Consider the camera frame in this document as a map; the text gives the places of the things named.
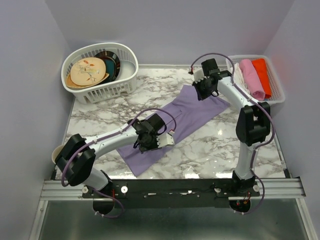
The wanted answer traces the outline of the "pink rolled t shirt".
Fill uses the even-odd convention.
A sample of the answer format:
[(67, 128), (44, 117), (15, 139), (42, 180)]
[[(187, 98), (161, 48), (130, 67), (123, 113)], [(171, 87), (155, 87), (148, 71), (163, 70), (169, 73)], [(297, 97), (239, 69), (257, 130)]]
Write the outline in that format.
[(239, 68), (242, 71), (244, 82), (246, 83), (251, 96), (258, 101), (263, 101), (265, 99), (266, 93), (262, 87), (259, 76), (252, 64), (252, 61), (249, 59), (243, 59), (239, 63)]

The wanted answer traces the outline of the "black rimmed plate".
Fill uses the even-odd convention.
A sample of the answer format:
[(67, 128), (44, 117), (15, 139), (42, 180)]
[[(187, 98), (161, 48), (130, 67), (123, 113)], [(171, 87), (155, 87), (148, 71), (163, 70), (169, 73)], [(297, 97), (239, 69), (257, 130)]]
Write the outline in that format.
[(109, 50), (100, 51), (95, 55), (95, 57), (103, 60), (103, 62), (105, 59), (114, 59), (120, 62), (119, 57), (114, 52)]

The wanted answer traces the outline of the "orange leaf shaped plate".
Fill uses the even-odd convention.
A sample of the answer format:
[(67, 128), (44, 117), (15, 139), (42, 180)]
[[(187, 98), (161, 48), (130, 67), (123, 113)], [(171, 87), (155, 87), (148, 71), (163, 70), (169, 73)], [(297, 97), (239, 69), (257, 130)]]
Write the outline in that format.
[(109, 73), (106, 73), (104, 75), (104, 78), (96, 83), (93, 83), (91, 85), (87, 85), (87, 86), (81, 86), (81, 85), (77, 85), (75, 84), (72, 79), (71, 79), (71, 75), (68, 74), (67, 77), (66, 77), (66, 80), (65, 80), (65, 85), (70, 88), (70, 89), (73, 89), (73, 90), (81, 90), (81, 89), (86, 89), (86, 88), (90, 88), (90, 87), (93, 87), (93, 86), (96, 86), (100, 83), (102, 83), (104, 80), (106, 80), (108, 77), (110, 76)]

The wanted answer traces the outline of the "purple t shirt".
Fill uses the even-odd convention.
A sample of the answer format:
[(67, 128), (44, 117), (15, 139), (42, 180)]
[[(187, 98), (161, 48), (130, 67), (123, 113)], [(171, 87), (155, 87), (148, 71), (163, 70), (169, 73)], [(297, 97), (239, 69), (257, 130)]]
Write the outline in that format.
[[(229, 106), (230, 104), (220, 97), (210, 96), (199, 101), (196, 89), (191, 85), (184, 85), (179, 95), (162, 109), (176, 120), (177, 127), (174, 129), (173, 138), (178, 144)], [(117, 152), (132, 173), (138, 177), (171, 149), (171, 147), (165, 147), (141, 153), (138, 148), (134, 149), (127, 145), (119, 148)]]

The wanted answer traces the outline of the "white rolled t shirt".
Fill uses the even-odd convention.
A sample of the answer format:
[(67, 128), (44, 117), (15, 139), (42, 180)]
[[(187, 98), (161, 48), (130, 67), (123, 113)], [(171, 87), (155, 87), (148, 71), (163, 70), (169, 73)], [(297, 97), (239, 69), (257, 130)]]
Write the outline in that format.
[(245, 83), (245, 79), (244, 79), (244, 75), (243, 72), (240, 68), (240, 64), (239, 63), (235, 63), (234, 64), (234, 82), (240, 86), (247, 94), (251, 95), (251, 92), (248, 89), (247, 84)]

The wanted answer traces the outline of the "orange rolled t shirt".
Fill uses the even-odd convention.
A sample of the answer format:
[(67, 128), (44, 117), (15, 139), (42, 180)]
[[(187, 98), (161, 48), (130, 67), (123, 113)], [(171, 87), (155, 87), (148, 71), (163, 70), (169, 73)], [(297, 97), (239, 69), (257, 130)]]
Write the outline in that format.
[(270, 99), (272, 97), (272, 90), (270, 87), (270, 80), (268, 76), (266, 61), (263, 58), (259, 58), (252, 60), (251, 62), (256, 70), (261, 86), (265, 92), (265, 99)]

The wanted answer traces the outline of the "white oval dish basket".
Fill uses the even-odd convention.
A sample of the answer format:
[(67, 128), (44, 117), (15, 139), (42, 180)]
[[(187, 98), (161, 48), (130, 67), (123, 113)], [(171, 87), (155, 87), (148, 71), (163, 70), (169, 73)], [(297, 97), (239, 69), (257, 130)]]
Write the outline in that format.
[[(95, 57), (101, 51), (111, 51), (118, 56), (120, 72), (116, 80), (112, 82), (104, 80), (98, 85), (80, 90), (68, 88), (66, 78), (73, 64), (84, 58)], [(61, 68), (61, 82), (64, 89), (73, 94), (80, 103), (97, 103), (134, 92), (137, 88), (138, 70), (138, 59), (128, 46), (116, 42), (96, 43), (72, 52), (64, 60)]]

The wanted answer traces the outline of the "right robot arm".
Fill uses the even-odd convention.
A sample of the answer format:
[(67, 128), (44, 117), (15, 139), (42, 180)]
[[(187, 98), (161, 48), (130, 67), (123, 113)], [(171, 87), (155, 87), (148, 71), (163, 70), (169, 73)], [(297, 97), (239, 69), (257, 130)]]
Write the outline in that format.
[(190, 66), (188, 73), (193, 76), (192, 86), (199, 101), (223, 94), (239, 111), (235, 132), (240, 141), (240, 152), (230, 191), (241, 196), (255, 185), (254, 164), (258, 149), (270, 143), (266, 141), (269, 134), (275, 135), (271, 130), (271, 107), (267, 102), (253, 100), (234, 81), (235, 69), (221, 71), (214, 58), (202, 62), (197, 71)]

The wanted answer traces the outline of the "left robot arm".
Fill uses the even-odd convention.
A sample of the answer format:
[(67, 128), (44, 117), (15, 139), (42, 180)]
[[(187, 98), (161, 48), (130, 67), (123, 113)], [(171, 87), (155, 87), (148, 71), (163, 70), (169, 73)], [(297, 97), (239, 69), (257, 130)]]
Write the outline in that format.
[(167, 126), (158, 114), (149, 119), (139, 120), (134, 117), (123, 126), (100, 135), (82, 137), (72, 135), (69, 140), (57, 146), (51, 159), (62, 173), (61, 185), (78, 186), (80, 184), (93, 188), (101, 198), (111, 191), (110, 177), (94, 167), (97, 159), (109, 152), (125, 146), (131, 146), (140, 153), (151, 153), (174, 145), (174, 131)]

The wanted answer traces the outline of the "beige floral plate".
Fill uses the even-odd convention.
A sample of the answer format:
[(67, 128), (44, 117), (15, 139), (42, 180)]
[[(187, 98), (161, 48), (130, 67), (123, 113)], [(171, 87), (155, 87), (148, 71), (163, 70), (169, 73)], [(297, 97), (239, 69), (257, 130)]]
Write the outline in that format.
[(71, 81), (81, 87), (94, 86), (109, 76), (105, 62), (97, 57), (86, 57), (70, 69)]

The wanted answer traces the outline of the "white rectangular tray basket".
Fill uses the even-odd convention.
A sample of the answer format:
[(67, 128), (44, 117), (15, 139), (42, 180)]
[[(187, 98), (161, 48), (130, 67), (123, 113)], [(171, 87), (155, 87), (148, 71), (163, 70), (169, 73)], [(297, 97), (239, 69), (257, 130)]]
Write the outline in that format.
[(244, 91), (269, 105), (283, 103), (286, 99), (275, 68), (265, 55), (231, 55), (235, 65), (234, 80)]

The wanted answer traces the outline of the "beige cup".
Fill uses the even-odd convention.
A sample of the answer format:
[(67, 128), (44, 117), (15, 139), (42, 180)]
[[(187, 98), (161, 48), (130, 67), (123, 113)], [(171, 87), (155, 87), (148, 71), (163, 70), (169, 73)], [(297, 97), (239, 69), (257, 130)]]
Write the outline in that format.
[(59, 145), (59, 146), (57, 146), (54, 150), (53, 150), (53, 152), (52, 152), (52, 154), (51, 154), (51, 160), (52, 160), (52, 162), (54, 163), (54, 164), (56, 164), (56, 158), (58, 157), (58, 155), (60, 154), (60, 152), (61, 152), (61, 150), (64, 148), (64, 144), (61, 144), (61, 145)]

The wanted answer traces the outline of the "aluminium rail frame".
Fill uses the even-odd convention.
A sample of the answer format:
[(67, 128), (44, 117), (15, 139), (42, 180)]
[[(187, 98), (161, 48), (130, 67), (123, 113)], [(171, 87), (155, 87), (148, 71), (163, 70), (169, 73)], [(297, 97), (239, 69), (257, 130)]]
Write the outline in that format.
[[(132, 194), (143, 198), (191, 196), (199, 198), (202, 194), (230, 200), (245, 199), (301, 199), (306, 197), (299, 178), (264, 178), (256, 181), (249, 190), (235, 193), (227, 188), (227, 178), (213, 179), (115, 179), (112, 187), (115, 196), (121, 199)], [(84, 185), (63, 187), (58, 180), (43, 183), (40, 200), (42, 201), (81, 201), (95, 197)]]

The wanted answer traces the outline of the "dark teal plate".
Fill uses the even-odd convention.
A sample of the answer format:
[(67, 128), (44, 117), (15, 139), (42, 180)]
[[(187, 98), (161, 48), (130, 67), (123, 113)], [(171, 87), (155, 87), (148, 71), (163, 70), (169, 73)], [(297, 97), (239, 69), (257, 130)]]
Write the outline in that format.
[(118, 60), (114, 60), (113, 58), (106, 58), (104, 63), (106, 66), (106, 73), (109, 74), (105, 81), (107, 83), (115, 81), (120, 72), (120, 62)]

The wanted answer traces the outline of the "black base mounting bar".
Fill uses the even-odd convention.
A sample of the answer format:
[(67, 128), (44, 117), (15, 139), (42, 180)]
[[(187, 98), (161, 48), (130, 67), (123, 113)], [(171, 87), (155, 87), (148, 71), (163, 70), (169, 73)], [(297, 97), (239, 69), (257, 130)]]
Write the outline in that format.
[(258, 197), (254, 180), (237, 183), (231, 178), (114, 179), (95, 192), (89, 187), (82, 196), (95, 203), (111, 203), (114, 197), (125, 209), (147, 208), (227, 208), (231, 200)]

